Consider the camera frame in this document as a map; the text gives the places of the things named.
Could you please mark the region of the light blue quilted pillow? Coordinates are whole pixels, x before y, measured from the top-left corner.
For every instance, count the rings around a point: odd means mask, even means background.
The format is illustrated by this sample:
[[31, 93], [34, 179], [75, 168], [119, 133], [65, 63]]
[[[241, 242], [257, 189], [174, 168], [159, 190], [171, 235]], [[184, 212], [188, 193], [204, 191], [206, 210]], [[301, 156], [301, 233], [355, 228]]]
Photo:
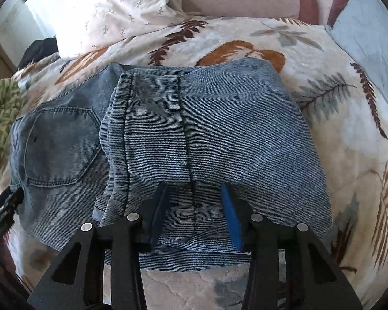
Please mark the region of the light blue quilted pillow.
[[366, 72], [388, 102], [388, 9], [381, 0], [349, 0], [328, 34]]

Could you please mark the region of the white patterned pillow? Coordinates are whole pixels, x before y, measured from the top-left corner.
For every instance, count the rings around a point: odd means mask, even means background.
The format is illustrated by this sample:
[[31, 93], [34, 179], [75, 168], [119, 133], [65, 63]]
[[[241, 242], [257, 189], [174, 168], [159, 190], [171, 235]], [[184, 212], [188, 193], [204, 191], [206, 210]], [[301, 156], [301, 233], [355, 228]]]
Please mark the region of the white patterned pillow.
[[186, 20], [181, 0], [27, 0], [36, 20], [56, 37], [59, 55], [78, 57], [125, 38]]

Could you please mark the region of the blue denim jeans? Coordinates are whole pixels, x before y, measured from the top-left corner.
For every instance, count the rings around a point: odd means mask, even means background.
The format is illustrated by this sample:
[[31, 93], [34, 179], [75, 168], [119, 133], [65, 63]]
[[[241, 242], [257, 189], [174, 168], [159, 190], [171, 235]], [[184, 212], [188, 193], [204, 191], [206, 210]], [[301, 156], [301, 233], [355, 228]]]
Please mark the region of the blue denim jeans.
[[275, 223], [332, 230], [327, 180], [308, 125], [270, 62], [203, 67], [109, 64], [12, 126], [21, 225], [61, 250], [85, 222], [105, 226], [171, 187], [149, 270], [248, 260], [233, 246], [221, 186]]

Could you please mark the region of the black garment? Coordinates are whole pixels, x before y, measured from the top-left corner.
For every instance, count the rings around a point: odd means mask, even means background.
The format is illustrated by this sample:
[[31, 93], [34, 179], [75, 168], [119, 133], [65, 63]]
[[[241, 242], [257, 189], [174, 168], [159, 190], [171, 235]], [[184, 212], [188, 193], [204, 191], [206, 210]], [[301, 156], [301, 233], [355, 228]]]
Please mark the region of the black garment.
[[39, 62], [41, 59], [53, 55], [58, 51], [58, 45], [55, 37], [35, 40], [24, 52], [17, 69], [20, 70], [28, 66], [30, 63]]

